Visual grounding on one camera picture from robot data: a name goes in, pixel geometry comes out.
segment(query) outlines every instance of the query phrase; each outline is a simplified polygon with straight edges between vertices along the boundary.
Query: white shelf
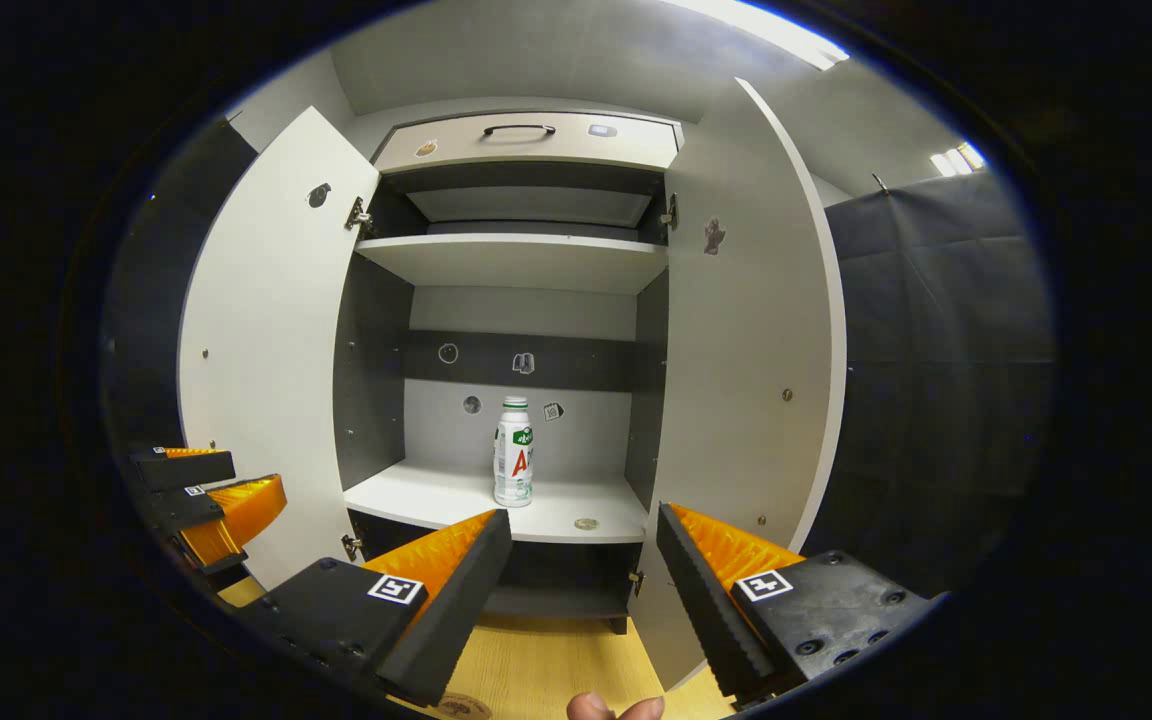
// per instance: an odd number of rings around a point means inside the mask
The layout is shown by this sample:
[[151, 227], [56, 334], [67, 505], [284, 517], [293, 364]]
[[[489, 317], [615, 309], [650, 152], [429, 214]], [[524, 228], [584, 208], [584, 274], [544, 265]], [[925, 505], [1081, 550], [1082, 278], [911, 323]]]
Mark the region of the white shelf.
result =
[[526, 287], [637, 295], [666, 268], [666, 247], [531, 233], [365, 240], [355, 251], [415, 286]]
[[[403, 460], [344, 491], [349, 509], [420, 528], [446, 528], [500, 507], [490, 471], [434, 469]], [[531, 505], [509, 507], [516, 541], [643, 541], [649, 515], [617, 473], [548, 473], [536, 478]], [[594, 530], [576, 520], [598, 520]]]

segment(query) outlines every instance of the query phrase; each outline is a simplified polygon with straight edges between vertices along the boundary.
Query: ceiling light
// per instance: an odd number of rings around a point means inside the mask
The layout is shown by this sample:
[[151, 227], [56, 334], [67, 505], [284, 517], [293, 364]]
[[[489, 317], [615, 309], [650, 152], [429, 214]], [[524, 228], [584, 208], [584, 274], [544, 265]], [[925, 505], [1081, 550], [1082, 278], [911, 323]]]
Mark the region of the ceiling light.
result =
[[954, 165], [954, 169], [957, 170], [960, 176], [970, 176], [972, 174], [972, 165], [968, 165], [968, 160], [957, 150], [946, 150], [945, 156], [950, 160], [950, 165]]
[[767, 13], [752, 5], [737, 3], [736, 0], [662, 0], [664, 3], [680, 6], [689, 10], [721, 20], [730, 26], [740, 28], [765, 41], [771, 41], [781, 50], [788, 51], [814, 67], [828, 70], [835, 63], [847, 60], [847, 54], [833, 41], [796, 26], [780, 15]]
[[972, 165], [973, 170], [978, 170], [984, 167], [984, 158], [982, 158], [979, 152], [975, 151], [975, 147], [969, 145], [969, 143], [964, 142], [963, 145], [960, 145], [958, 152], [963, 154], [969, 165]]
[[932, 164], [935, 165], [938, 170], [941, 170], [942, 176], [949, 177], [957, 174], [954, 170], [954, 165], [950, 165], [950, 160], [946, 156], [932, 156]]

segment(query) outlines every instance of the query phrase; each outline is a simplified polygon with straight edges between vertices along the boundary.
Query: shelf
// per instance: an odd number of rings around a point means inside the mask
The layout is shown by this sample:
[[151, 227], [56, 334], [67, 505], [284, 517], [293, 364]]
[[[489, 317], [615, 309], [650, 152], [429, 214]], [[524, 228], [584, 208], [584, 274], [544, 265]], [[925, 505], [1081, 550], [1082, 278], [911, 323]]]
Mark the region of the shelf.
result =
[[637, 295], [666, 268], [666, 247], [532, 233], [365, 240], [355, 251], [417, 287], [524, 287]]
[[483, 606], [484, 615], [515, 617], [626, 617], [628, 592], [607, 589], [515, 588], [497, 585]]
[[[446, 528], [500, 507], [488, 471], [434, 469], [403, 460], [344, 492], [349, 509], [420, 528]], [[604, 544], [643, 541], [649, 515], [617, 473], [548, 473], [526, 507], [509, 507], [515, 541]], [[598, 520], [579, 530], [576, 520]]]

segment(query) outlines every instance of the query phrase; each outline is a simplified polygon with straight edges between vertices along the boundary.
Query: wooden floor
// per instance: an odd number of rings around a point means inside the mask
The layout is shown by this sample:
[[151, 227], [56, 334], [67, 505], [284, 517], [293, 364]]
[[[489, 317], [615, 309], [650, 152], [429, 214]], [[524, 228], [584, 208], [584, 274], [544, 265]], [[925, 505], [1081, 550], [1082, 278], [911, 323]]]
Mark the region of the wooden floor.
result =
[[[242, 606], [262, 593], [248, 578], [220, 596]], [[615, 635], [602, 620], [485, 617], [470, 635], [447, 692], [475, 698], [494, 720], [563, 720], [567, 702], [588, 691], [621, 712], [662, 694], [634, 621], [629, 626], [630, 632]], [[666, 720], [714, 720], [733, 712], [732, 698], [718, 691], [708, 667], [664, 696]]]

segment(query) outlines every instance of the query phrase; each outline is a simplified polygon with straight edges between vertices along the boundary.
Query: ceiling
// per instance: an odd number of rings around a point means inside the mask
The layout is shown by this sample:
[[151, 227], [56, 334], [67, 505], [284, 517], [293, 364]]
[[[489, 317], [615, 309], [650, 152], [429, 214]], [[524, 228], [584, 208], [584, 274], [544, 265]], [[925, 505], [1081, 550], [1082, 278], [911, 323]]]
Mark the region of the ceiling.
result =
[[808, 168], [851, 195], [938, 176], [956, 145], [855, 59], [828, 70], [658, 0], [435, 0], [332, 47], [356, 114], [482, 96], [571, 97], [698, 122], [732, 76], [758, 88]]

